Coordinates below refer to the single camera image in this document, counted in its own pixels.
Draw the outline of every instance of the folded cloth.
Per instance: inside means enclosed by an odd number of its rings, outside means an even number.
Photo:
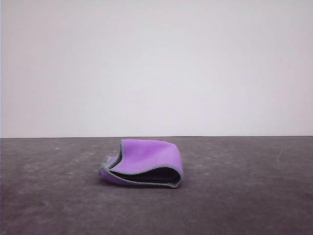
[[[121,140],[119,155],[101,164],[100,176],[119,185],[177,188],[183,178],[181,156],[173,143]]]

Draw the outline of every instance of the gray floor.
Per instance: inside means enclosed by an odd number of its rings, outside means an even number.
[[[1,140],[1,234],[313,234],[313,137],[149,139],[180,149],[180,188],[101,181],[120,138]]]

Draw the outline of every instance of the purple cloth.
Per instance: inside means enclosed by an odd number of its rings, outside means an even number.
[[[101,164],[100,176],[119,185],[177,188],[183,179],[180,152],[165,141],[122,140],[119,155]]]

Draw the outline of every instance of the gray stitched edge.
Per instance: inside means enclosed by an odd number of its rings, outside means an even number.
[[[171,169],[175,170],[179,174],[179,181],[175,182],[175,183],[151,183],[151,182],[149,183],[149,182],[137,182],[137,181],[126,180],[126,179],[123,179],[123,178],[113,174],[112,171],[108,169],[108,167],[107,167],[107,165],[105,163],[101,164],[101,170],[102,171],[104,171],[108,175],[110,175],[110,176],[112,176],[112,177],[114,177],[114,178],[116,178],[116,179],[118,179],[120,181],[123,181],[123,182],[126,182],[126,183],[130,183],[132,185],[141,185],[141,186],[144,186],[144,185],[147,185],[147,186],[154,185],[154,186],[166,186],[166,187],[170,187],[170,188],[177,188],[178,185],[181,183],[183,177],[182,177],[181,173],[177,169],[172,167],[172,166],[169,166],[169,165],[157,166],[157,167],[153,167],[153,168],[151,168],[149,170],[138,172],[137,174],[148,172],[150,170],[154,170],[154,169],[158,169],[158,168],[162,168],[162,167],[168,167],[168,168],[171,168]],[[125,175],[133,175],[133,174],[123,173],[123,172],[120,172],[120,173],[125,174]]]

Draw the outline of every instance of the white backdrop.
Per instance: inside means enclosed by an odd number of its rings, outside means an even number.
[[[1,136],[313,135],[311,0],[2,0]]]

